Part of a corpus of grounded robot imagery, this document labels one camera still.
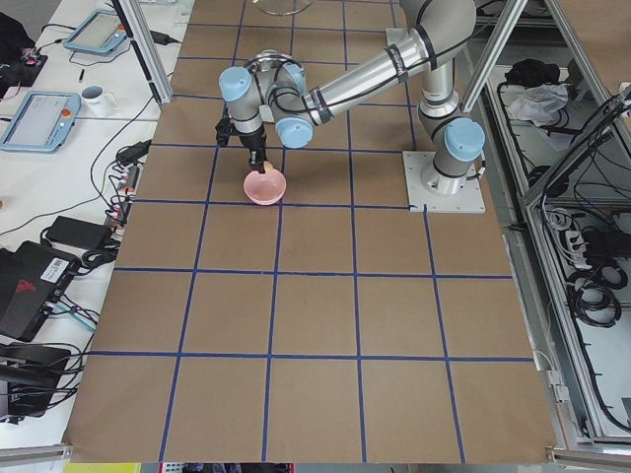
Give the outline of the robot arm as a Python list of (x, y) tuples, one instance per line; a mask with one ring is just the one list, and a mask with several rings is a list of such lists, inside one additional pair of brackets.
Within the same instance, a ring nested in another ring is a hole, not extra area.
[(403, 1), (408, 30), (397, 42), (332, 81), (309, 89), (302, 64), (273, 49), (261, 51), (219, 77), (227, 114), (216, 126), (216, 142), (231, 137), (248, 150), (251, 169), (263, 171), (266, 123), (273, 124), (282, 145), (306, 147), (316, 127), (352, 107), (420, 74), (422, 118), (451, 116), (459, 105), (453, 76), (455, 58), (474, 31), (472, 1)]

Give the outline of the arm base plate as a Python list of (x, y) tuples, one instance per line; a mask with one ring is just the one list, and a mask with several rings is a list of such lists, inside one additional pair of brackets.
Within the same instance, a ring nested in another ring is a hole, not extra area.
[(434, 167), (435, 152), (402, 153), (411, 212), (483, 214), (486, 210), (474, 163), (465, 175), (446, 177)]
[(396, 69), (403, 69), (403, 59), (398, 44), (407, 37), (405, 29), (386, 30), (386, 53)]

